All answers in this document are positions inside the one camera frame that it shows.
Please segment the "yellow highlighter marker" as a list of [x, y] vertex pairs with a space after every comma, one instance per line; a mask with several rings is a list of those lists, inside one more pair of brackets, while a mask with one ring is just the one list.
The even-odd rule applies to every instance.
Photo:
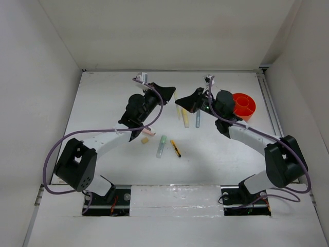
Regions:
[[185, 109], [182, 109], [181, 114], [182, 114], [182, 118], [183, 118], [185, 128], [189, 128], [190, 125], [189, 125], [188, 112]]

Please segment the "thin yellow pen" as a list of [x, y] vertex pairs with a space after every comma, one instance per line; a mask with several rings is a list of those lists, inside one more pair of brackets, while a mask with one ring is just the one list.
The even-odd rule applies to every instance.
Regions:
[[[177, 98], [177, 92], [175, 91], [174, 92], [174, 99], [175, 101], [178, 99]], [[179, 110], [179, 106], [175, 103], [175, 106], [176, 106], [176, 112], [177, 112], [177, 116], [178, 116], [178, 120], [180, 120], [180, 110]]]

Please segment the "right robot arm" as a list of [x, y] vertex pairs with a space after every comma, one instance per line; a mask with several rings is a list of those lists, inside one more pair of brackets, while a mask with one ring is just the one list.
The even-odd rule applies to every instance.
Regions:
[[261, 200], [261, 193], [267, 189], [284, 189], [294, 195], [296, 190], [288, 185], [303, 175], [308, 167], [296, 139], [290, 135], [278, 137], [266, 134], [247, 123], [234, 112], [236, 100], [231, 92], [220, 90], [216, 96], [211, 93], [214, 78], [205, 77], [207, 88], [199, 87], [187, 97], [175, 103], [190, 113], [203, 111], [216, 117], [215, 126], [220, 134], [239, 141], [263, 155], [265, 170], [241, 182], [233, 192], [222, 193], [223, 204], [238, 205], [239, 208]]

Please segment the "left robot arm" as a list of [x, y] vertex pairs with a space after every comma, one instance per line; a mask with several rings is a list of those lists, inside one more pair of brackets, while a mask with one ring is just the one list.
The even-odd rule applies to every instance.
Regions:
[[143, 89], [143, 93], [129, 97], [125, 112], [114, 128], [85, 140], [70, 139], [54, 167], [55, 175], [71, 188], [97, 195], [103, 204], [113, 201], [116, 186], [107, 178], [95, 174], [98, 158], [138, 137], [152, 111], [157, 106], [166, 105], [176, 91], [173, 86], [148, 83], [143, 73], [133, 80]]

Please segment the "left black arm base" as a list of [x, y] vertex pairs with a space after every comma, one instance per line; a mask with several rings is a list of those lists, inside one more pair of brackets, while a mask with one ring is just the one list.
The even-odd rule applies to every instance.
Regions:
[[86, 217], [128, 217], [130, 215], [131, 186], [117, 186], [109, 202], [92, 193], [85, 193], [82, 216]]

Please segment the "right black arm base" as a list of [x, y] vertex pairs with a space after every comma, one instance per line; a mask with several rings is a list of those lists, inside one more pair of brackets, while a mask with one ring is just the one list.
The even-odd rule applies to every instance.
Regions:
[[251, 194], [244, 185], [224, 186], [218, 204], [224, 206], [224, 216], [271, 216], [266, 190]]

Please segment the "blue grey utility knife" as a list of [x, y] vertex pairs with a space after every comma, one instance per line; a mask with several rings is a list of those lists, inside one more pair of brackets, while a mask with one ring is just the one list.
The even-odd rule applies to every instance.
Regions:
[[196, 128], [200, 128], [200, 117], [201, 117], [201, 111], [198, 110], [196, 112]]

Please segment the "pink white eraser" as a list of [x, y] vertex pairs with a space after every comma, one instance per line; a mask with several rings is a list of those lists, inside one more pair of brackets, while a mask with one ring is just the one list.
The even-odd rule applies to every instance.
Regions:
[[142, 130], [142, 133], [148, 136], [154, 136], [156, 134], [155, 130], [151, 127], [146, 127]]

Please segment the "yellow black utility knife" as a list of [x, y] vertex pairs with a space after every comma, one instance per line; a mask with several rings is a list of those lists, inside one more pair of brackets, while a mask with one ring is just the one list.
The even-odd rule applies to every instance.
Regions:
[[176, 143], [174, 142], [174, 140], [170, 140], [170, 143], [171, 143], [171, 145], [172, 145], [172, 147], [173, 147], [173, 149], [174, 149], [176, 155], [177, 155], [179, 158], [181, 158], [181, 153], [180, 153], [180, 151], [179, 151], [179, 149], [178, 149]]

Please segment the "small tan eraser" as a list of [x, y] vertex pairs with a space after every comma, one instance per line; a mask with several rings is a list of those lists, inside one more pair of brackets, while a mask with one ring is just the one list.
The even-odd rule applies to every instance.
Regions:
[[143, 144], [146, 144], [148, 141], [149, 141], [149, 139], [148, 139], [147, 137], [145, 137], [145, 138], [143, 138], [143, 139], [141, 140], [141, 142], [142, 142]]

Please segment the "orange round compartment container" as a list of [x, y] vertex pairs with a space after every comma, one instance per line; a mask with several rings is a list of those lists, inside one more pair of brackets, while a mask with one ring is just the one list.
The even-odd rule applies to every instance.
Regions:
[[234, 114], [245, 122], [248, 122], [257, 109], [255, 101], [247, 94], [234, 93]]

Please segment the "green clear highlighter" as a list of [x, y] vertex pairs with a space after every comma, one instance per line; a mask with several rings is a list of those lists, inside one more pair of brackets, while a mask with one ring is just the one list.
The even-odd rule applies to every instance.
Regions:
[[164, 147], [165, 147], [165, 144], [166, 144], [166, 140], [167, 140], [167, 137], [165, 135], [163, 135], [160, 139], [158, 150], [157, 150], [157, 153], [156, 153], [157, 158], [161, 158]]

